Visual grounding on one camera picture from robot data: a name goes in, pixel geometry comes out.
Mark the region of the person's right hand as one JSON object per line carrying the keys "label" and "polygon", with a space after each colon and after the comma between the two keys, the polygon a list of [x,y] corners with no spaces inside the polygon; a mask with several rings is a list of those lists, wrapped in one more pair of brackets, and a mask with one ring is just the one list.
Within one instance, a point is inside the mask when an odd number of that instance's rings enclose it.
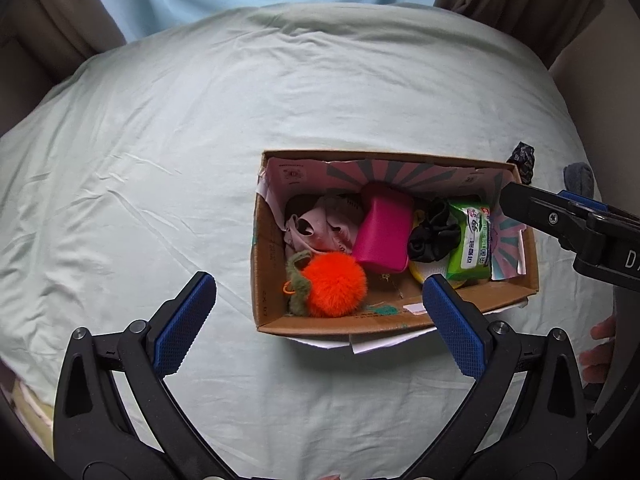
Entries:
{"label": "person's right hand", "polygon": [[590,330],[590,336],[598,344],[579,355],[582,379],[587,384],[603,384],[608,377],[615,344],[616,317],[610,315]]}

